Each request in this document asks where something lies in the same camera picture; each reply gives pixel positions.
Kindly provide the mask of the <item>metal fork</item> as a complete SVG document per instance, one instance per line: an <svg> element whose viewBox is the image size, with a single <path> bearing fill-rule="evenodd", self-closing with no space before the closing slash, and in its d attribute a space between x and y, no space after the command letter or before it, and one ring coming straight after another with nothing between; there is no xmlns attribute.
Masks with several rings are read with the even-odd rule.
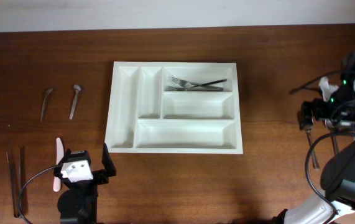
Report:
<svg viewBox="0 0 355 224"><path fill-rule="evenodd" d="M180 86L180 87L184 87L184 88L193 88L195 85L197 85L198 83L195 82L189 82L187 80L182 80L176 77L172 77L171 79L172 83Z"/></svg>
<svg viewBox="0 0 355 224"><path fill-rule="evenodd" d="M175 87L167 86L166 91L224 91L223 88L184 88L184 87Z"/></svg>
<svg viewBox="0 0 355 224"><path fill-rule="evenodd" d="M227 80L228 79L221 79L221 80L216 80L216 81L212 81L212 82L208 82L208 83L197 84L197 85L192 86L192 88L210 86L210 85L226 82Z"/></svg>

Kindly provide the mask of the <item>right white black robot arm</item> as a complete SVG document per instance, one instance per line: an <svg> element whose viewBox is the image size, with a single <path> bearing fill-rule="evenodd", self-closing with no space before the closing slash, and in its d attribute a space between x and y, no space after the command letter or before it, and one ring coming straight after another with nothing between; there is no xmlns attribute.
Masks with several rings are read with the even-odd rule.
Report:
<svg viewBox="0 0 355 224"><path fill-rule="evenodd" d="M272 223L334 223L336 219L355 213L355 51L347 54L342 61L341 85L330 85L328 72L315 78L320 94L313 101L304 101L297 113L301 130L310 133L314 121L324 122L329 133L316 140L310 139L305 159L305 177L314 192L296 208L285 209L271 219ZM339 150L334 143L334 156L324 166L318 190L314 186L309 171L309 163L315 167L315 148L322 140L333 141L338 136L352 137L354 140Z"/></svg>

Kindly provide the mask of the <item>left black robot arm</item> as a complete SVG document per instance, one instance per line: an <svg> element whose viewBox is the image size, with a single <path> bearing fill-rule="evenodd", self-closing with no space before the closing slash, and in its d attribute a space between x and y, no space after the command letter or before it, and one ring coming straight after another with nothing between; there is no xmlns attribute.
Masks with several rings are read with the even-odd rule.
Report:
<svg viewBox="0 0 355 224"><path fill-rule="evenodd" d="M103 145L101 162L104 168L92 171L88 151L68 149L56 165L54 176L68 188L57 202L61 223L97 222L98 186L108 184L109 178L116 175L106 144Z"/></svg>

